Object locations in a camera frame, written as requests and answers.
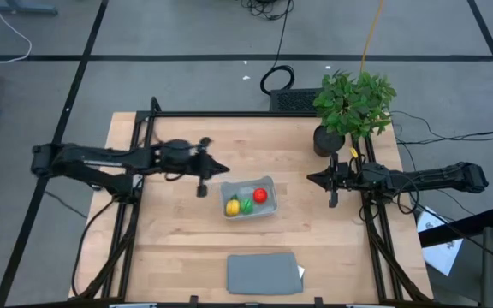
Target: red tomato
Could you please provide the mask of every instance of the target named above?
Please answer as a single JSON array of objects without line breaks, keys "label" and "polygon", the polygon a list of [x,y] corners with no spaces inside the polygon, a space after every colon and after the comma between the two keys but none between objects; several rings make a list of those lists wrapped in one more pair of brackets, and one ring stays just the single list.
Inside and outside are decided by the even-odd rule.
[{"label": "red tomato", "polygon": [[258,203],[263,203],[267,200],[267,192],[263,188],[256,188],[254,190],[254,201]]}]

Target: concrete floor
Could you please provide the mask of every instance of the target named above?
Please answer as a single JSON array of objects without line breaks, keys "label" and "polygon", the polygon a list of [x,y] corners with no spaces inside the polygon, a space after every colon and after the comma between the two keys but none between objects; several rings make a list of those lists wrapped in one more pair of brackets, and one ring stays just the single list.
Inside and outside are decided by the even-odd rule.
[{"label": "concrete floor", "polygon": [[[34,55],[81,55],[98,12],[97,1],[35,1],[54,3],[58,16],[5,15],[33,42]],[[282,1],[276,12],[284,9]],[[493,37],[493,1],[478,0]],[[283,54],[361,53],[376,0],[295,1],[282,44]],[[282,21],[248,14],[231,0],[110,0],[93,55],[228,55],[274,54]],[[18,55],[27,45],[0,21],[0,55]],[[476,55],[490,49],[467,1],[394,0],[385,4],[369,54]],[[359,63],[329,61],[282,62],[294,67],[295,88],[315,87],[332,69],[356,72]],[[258,87],[271,61],[89,62],[64,134],[64,142],[102,146],[110,117],[116,111],[145,110],[156,96],[164,110],[267,110],[269,99]],[[29,172],[31,148],[50,142],[78,62],[17,62],[0,65],[0,281],[33,194]],[[493,130],[493,62],[368,62],[366,70],[386,74],[398,92],[394,110],[423,116],[437,132],[457,135]],[[286,76],[268,80],[280,87]],[[395,117],[404,140],[430,137],[421,121]],[[493,141],[412,145],[419,169],[458,161],[483,166],[490,182],[486,192],[452,193],[472,212],[493,208]],[[401,148],[406,170],[409,156]],[[92,192],[65,179],[48,190],[83,213]],[[423,204],[445,216],[468,214],[438,192],[423,194]],[[44,198],[8,305],[67,298],[71,269],[85,220]],[[431,272],[436,296],[446,282]]]}]

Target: gray towel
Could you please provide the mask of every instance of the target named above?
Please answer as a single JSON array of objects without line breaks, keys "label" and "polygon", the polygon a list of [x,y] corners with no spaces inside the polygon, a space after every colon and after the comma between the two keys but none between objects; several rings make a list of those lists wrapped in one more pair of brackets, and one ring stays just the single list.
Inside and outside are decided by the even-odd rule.
[{"label": "gray towel", "polygon": [[303,289],[292,252],[228,257],[228,291],[232,294],[289,295]]}]

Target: yellow pepper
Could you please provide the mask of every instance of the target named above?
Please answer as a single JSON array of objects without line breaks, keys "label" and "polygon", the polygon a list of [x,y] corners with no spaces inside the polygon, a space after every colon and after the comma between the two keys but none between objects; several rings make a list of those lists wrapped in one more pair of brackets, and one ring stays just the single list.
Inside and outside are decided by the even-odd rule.
[{"label": "yellow pepper", "polygon": [[226,215],[227,216],[237,216],[239,215],[239,209],[241,208],[239,200],[231,199],[226,204]]}]

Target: wooden tabletop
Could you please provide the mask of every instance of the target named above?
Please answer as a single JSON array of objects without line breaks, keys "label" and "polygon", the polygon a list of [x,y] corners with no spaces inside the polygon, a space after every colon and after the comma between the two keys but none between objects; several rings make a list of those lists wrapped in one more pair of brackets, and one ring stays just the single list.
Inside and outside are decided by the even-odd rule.
[{"label": "wooden tabletop", "polygon": [[[317,118],[157,118],[155,128],[161,140],[187,139],[196,144],[202,137],[210,137],[209,153],[231,171],[207,183],[205,198],[195,196],[197,178],[184,176],[173,182],[162,175],[146,178],[127,301],[187,302],[190,295],[198,295],[200,302],[217,303],[312,303],[317,296],[329,304],[377,303],[366,228],[359,219],[359,192],[340,191],[338,207],[330,209],[330,194],[306,179],[307,174],[319,172],[329,163],[312,149],[313,131],[319,123]],[[106,146],[128,149],[133,125],[134,113],[115,113]],[[374,137],[373,144],[379,163],[401,169],[391,126]],[[340,161],[351,158],[350,145],[347,139],[339,151]],[[240,222],[226,220],[219,183],[265,175],[275,182],[277,213]],[[89,218],[109,200],[106,192],[94,193]],[[114,205],[104,213],[86,236],[76,276],[79,290],[108,257],[116,209]],[[391,204],[388,216],[397,260],[419,289],[432,297],[413,217],[402,215]],[[306,269],[303,293],[228,293],[229,254],[272,252],[295,254],[298,264]],[[384,269],[388,280],[387,266]],[[119,264],[112,294],[116,294],[120,274]],[[386,289],[392,298],[390,283]]]}]

